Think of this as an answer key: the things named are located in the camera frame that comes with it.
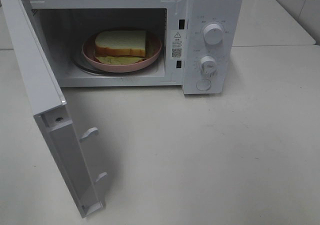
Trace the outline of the glass turntable plate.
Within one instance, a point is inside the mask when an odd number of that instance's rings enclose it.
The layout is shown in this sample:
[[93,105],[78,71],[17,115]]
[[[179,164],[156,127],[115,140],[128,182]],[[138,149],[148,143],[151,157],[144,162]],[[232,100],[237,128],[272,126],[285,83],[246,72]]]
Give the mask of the glass turntable plate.
[[135,76],[135,77],[163,77],[165,75],[165,64],[164,64],[164,56],[161,53],[155,62],[151,65],[131,72],[107,72],[95,68],[92,66],[84,56],[80,53],[75,53],[71,56],[72,63],[80,70],[92,74],[94,76],[107,76],[107,77],[127,77],[127,76]]

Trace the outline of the round white door button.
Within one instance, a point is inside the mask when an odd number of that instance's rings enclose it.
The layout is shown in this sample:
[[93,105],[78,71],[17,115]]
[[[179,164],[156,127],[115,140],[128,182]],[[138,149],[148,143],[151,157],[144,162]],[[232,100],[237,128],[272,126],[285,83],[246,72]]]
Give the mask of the round white door button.
[[212,86],[212,83],[209,79],[201,79],[196,83],[196,88],[199,91],[207,91],[211,88],[211,86]]

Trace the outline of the pink plate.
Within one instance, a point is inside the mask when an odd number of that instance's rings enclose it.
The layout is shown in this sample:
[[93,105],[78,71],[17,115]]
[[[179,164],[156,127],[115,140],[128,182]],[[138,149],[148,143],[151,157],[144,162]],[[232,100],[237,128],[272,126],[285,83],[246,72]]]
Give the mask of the pink plate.
[[94,36],[91,36],[82,45],[82,55],[85,60],[95,69],[109,73],[130,73],[139,71],[154,63],[162,51],[161,41],[150,32],[146,36],[146,57],[136,62],[133,56],[98,56],[95,55]]

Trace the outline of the white bread sandwich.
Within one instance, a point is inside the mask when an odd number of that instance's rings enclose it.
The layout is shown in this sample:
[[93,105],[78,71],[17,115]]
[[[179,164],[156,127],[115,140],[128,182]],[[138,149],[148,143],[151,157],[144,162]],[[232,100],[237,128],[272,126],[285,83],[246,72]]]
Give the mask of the white bread sandwich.
[[146,58],[145,30],[113,30],[99,33],[94,40],[94,57],[109,65],[129,65]]

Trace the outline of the white upper power knob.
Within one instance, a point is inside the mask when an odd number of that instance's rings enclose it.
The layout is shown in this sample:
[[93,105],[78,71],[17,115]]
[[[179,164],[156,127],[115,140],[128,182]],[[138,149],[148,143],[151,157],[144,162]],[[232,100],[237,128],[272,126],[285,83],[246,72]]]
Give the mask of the white upper power knob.
[[213,21],[203,27],[202,33],[203,39],[208,45],[216,45],[223,40],[225,31],[221,23]]

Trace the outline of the white microwave oven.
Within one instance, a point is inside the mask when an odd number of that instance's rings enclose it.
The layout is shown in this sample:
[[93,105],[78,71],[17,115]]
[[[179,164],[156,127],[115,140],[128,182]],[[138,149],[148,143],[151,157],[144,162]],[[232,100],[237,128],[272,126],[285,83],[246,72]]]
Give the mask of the white microwave oven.
[[[222,91],[242,0],[1,0],[25,86],[36,97],[62,87],[181,86]],[[131,72],[95,68],[84,43],[105,30],[146,30],[159,57]]]

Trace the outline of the white microwave door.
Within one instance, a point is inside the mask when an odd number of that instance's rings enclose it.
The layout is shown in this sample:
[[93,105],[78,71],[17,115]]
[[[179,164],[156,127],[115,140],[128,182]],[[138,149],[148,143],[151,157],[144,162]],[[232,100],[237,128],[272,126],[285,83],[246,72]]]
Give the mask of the white microwave door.
[[1,0],[4,17],[33,118],[80,213],[103,208],[81,144],[96,127],[78,136],[67,101],[51,68],[53,61],[39,14],[29,0]]

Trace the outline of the white warning label sticker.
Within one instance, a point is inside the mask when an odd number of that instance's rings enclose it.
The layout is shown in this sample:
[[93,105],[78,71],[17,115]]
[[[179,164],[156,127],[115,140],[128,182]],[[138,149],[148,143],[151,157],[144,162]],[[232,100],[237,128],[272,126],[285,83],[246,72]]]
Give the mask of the white warning label sticker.
[[176,60],[182,59],[185,44],[185,31],[180,29],[172,30],[169,38],[171,58]]

